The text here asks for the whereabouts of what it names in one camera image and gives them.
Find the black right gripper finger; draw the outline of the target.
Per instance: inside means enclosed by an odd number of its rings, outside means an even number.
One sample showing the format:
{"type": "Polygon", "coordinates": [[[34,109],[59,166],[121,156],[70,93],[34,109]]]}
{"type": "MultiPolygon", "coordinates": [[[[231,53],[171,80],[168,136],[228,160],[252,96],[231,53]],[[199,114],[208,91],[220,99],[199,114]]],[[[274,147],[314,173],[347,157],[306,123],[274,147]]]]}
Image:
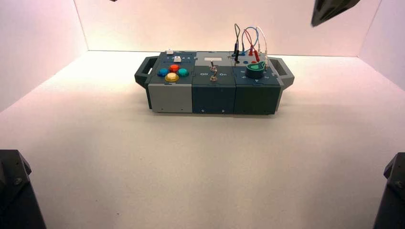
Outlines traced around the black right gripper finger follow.
{"type": "Polygon", "coordinates": [[[360,0],[329,0],[328,9],[323,15],[323,21],[330,20],[331,18],[353,8],[360,0]]]}
{"type": "Polygon", "coordinates": [[[317,27],[320,24],[328,21],[330,19],[330,14],[331,14],[331,1],[316,0],[311,19],[312,27],[317,27]]]}

